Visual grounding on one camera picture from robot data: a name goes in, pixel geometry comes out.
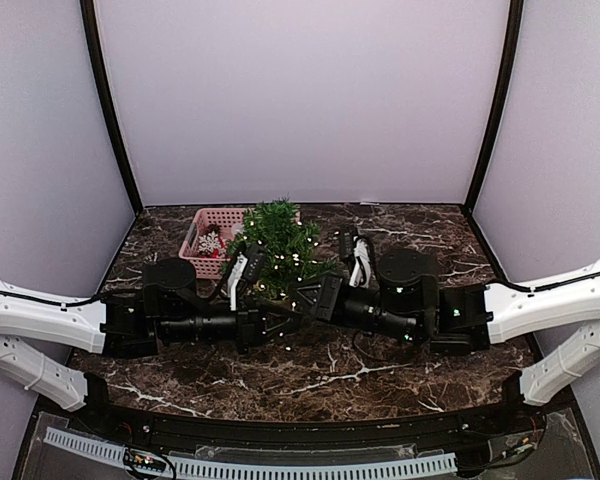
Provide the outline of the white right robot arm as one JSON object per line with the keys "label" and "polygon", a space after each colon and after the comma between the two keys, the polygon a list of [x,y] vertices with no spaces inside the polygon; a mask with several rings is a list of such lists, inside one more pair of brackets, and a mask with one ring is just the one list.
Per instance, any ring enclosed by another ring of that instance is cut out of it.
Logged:
{"label": "white right robot arm", "polygon": [[579,270],[525,284],[493,280],[444,288],[437,260],[411,249],[383,254],[368,286],[325,274],[296,284],[290,297],[307,317],[360,329],[430,352],[465,356],[538,330],[567,324],[578,329],[549,355],[506,379],[505,400],[490,413],[501,434],[514,432],[529,406],[547,404],[559,391],[600,363],[600,259]]}

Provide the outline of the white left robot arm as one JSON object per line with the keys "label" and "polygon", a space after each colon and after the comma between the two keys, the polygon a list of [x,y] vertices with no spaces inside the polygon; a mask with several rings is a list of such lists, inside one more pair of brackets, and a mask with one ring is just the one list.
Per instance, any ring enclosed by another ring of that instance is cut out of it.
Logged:
{"label": "white left robot arm", "polygon": [[110,358],[157,354],[161,345],[187,341],[232,341],[244,353],[295,330],[301,314],[275,303],[238,296],[256,269],[240,259],[230,275],[230,296],[216,302],[197,293],[194,266],[167,258],[144,266],[142,285],[72,298],[18,288],[0,280],[0,372],[55,402],[81,411],[100,436],[121,427],[110,406],[106,382],[64,367],[28,345],[35,339],[71,346]]}

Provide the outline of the small green christmas tree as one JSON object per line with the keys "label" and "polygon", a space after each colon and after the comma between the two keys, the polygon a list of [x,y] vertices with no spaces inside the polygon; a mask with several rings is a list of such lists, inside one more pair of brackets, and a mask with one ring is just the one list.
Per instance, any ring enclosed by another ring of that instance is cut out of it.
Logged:
{"label": "small green christmas tree", "polygon": [[261,245],[266,263],[252,292],[260,297],[282,301],[290,288],[336,268],[332,258],[319,257],[320,227],[298,218],[300,208],[286,198],[262,202],[244,214],[243,240],[229,243],[227,254],[233,256],[244,245]]}

